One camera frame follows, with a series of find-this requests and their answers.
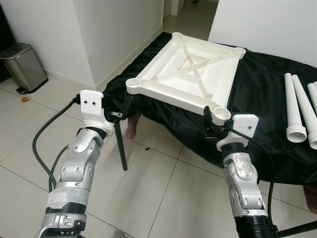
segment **baseboard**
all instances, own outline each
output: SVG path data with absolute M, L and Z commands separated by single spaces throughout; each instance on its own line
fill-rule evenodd
M 121 74 L 125 68 L 133 62 L 133 60 L 162 32 L 162 27 L 151 35 L 145 42 L 143 42 L 135 51 L 128 55 L 125 60 L 119 64 L 110 74 L 108 74 L 97 86 L 97 91 L 103 91 L 114 77 Z
M 80 86 L 80 87 L 82 87 L 84 89 L 96 90 L 96 87 L 93 87 L 93 86 L 85 84 L 85 83 L 78 82 L 78 81 L 76 81 L 75 79 L 73 79 L 71 77 L 68 77 L 68 76 L 62 75 L 60 73 L 56 73 L 56 72 L 50 71 L 50 70 L 48 70 L 46 68 L 43 68 L 43 70 L 46 73 L 48 78 L 49 77 L 53 77 L 53 78 L 64 80 L 64 81 L 67 81 L 67 82 L 69 82 L 71 84 Z

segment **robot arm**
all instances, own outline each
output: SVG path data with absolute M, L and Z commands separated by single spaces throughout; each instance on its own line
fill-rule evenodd
M 83 238 L 80 233 L 86 226 L 85 212 L 95 164 L 103 140 L 113 128 L 104 117 L 102 97 L 102 93 L 95 91 L 80 93 L 86 127 L 79 131 L 75 142 L 67 149 L 67 158 L 61 167 L 56 188 L 49 194 L 46 213 L 36 238 Z M 257 124 L 255 115 L 233 117 L 233 129 L 248 137 L 253 137 Z M 257 185 L 257 170 L 245 151 L 247 145 L 247 139 L 231 131 L 217 143 L 217 149 L 224 156 L 225 179 L 237 232 L 241 238 L 272 238 L 274 234 Z M 121 230 L 114 235 L 116 238 L 125 237 Z
M 233 129 L 252 138 L 258 124 L 255 115 L 235 115 Z M 265 204 L 258 188 L 258 173 L 245 151 L 247 139 L 229 132 L 217 143 L 222 151 L 224 175 L 229 199 L 240 238 L 273 238 Z
M 86 207 L 91 190 L 95 164 L 104 138 L 112 132 L 102 109 L 103 94 L 84 90 L 80 93 L 85 128 L 67 149 L 56 188 L 48 197 L 45 216 L 36 238 L 82 238 L 86 226 Z M 115 237 L 124 238 L 117 230 Z

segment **black cable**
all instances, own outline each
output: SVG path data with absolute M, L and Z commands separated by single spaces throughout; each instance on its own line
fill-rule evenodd
M 42 168 L 45 170 L 45 172 L 49 175 L 50 179 L 52 180 L 52 184 L 53 187 L 56 186 L 56 180 L 54 178 L 54 175 L 51 173 L 51 171 L 49 170 L 49 168 L 46 166 L 46 164 L 43 162 L 43 160 L 41 159 L 38 150 L 36 148 L 37 145 L 37 141 L 40 137 L 40 135 L 43 133 L 43 131 L 54 121 L 56 120 L 59 116 L 61 116 L 64 112 L 66 112 L 74 103 L 78 102 L 78 96 L 76 98 L 73 98 L 73 100 L 66 105 L 66 107 L 64 107 L 62 110 L 60 110 L 58 113 L 56 113 L 51 119 L 49 119 L 42 127 L 41 129 L 36 133 L 36 135 L 34 136 L 33 142 L 32 142 L 32 150 L 33 150 L 33 154 L 35 156 L 35 158 L 37 159 L 37 161 L 40 163 L 40 165 L 42 166 Z
M 274 182 L 275 182 L 275 166 L 272 160 L 271 155 L 269 155 L 269 153 L 267 152 L 267 150 L 261 145 L 259 144 L 257 141 L 255 141 L 254 139 L 252 139 L 251 137 L 248 137 L 247 135 L 236 131 L 235 129 L 232 128 L 228 128 L 228 130 L 230 130 L 231 132 L 251 141 L 252 143 L 254 143 L 255 145 L 257 145 L 266 155 L 267 157 L 270 159 L 271 161 L 271 165 L 272 165 L 272 177 L 271 177 L 271 181 L 269 184 L 269 190 L 268 190 L 268 198 L 267 198 L 267 216 L 268 216 L 268 221 L 270 222 L 270 226 L 272 226 L 272 232 L 274 234 L 274 237 L 277 238 L 276 232 L 275 232 L 275 228 L 273 227 L 273 220 L 272 220 L 272 213 L 271 213 L 271 206 L 272 206 L 272 196 L 273 196 L 273 188 L 274 188 Z
M 67 150 L 68 148 L 68 145 L 66 145 L 64 148 L 62 148 L 62 150 L 59 152 L 59 154 L 57 155 L 54 163 L 53 163 L 53 166 L 52 166 L 52 169 L 51 169 L 51 173 L 54 175 L 54 171 L 55 171 L 55 168 L 56 168 L 56 165 L 58 164 L 59 162 L 59 159 L 60 157 L 62 156 L 62 154 L 64 153 L 65 150 Z M 51 177 L 49 178 L 49 192 L 52 192 L 52 187 L 53 187 L 53 183 L 52 183 L 52 180 L 51 180 Z

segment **small orange object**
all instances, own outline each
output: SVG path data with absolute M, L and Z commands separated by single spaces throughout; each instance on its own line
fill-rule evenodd
M 23 103 L 26 103 L 26 102 L 30 101 L 31 98 L 30 97 L 23 97 L 23 98 L 21 98 L 21 100 Z

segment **white plastic part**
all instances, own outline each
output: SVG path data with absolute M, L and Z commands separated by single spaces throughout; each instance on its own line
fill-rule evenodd
M 308 131 L 309 145 L 317 150 L 317 117 L 297 75 L 292 75 L 294 88 Z
M 113 123 L 105 119 L 102 108 L 103 93 L 82 90 L 80 92 L 81 113 L 84 117 L 85 126 L 97 127 L 104 130 L 107 136 L 113 133 Z
M 313 106 L 315 108 L 315 113 L 317 114 L 317 88 L 313 83 L 307 85 L 309 95 L 311 96 Z
M 292 75 L 286 73 L 285 91 L 286 91 L 286 109 L 288 127 L 286 128 L 286 137 L 290 142 L 299 143 L 307 138 L 306 129 L 302 125 L 301 115 L 297 104 Z
M 127 91 L 200 115 L 209 106 L 213 123 L 223 125 L 231 117 L 228 97 L 245 52 L 175 32 L 142 72 L 126 81 Z
M 233 129 L 241 132 L 242 134 L 245 134 L 246 136 L 252 138 L 254 135 L 254 132 L 256 131 L 259 118 L 254 115 L 254 114 L 237 114 L 233 116 Z M 228 132 L 228 135 L 220 140 L 216 146 L 218 151 L 222 151 L 222 146 L 229 144 L 229 143 L 243 143 L 244 147 L 247 147 L 248 145 L 248 140 L 241 137 L 240 135 L 237 135 L 236 133 L 233 132 Z

